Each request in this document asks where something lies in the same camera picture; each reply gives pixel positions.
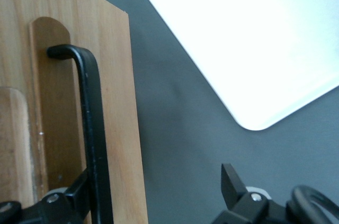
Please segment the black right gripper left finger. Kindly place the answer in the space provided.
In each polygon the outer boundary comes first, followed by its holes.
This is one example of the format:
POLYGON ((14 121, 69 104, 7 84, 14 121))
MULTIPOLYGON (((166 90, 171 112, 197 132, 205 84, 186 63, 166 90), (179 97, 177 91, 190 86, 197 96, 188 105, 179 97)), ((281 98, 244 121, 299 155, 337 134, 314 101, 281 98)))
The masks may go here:
POLYGON ((65 190, 49 192, 36 204, 1 203, 1 223, 84 223, 90 211, 87 171, 65 190))

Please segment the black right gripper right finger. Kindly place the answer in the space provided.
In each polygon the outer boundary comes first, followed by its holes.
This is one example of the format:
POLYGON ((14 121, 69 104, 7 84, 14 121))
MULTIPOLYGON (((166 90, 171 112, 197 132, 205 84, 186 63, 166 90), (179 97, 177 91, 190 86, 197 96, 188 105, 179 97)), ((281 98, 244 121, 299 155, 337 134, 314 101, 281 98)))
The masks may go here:
POLYGON ((221 166, 221 192, 227 209, 213 223, 290 223, 286 208, 265 190, 245 186, 231 164, 221 166))

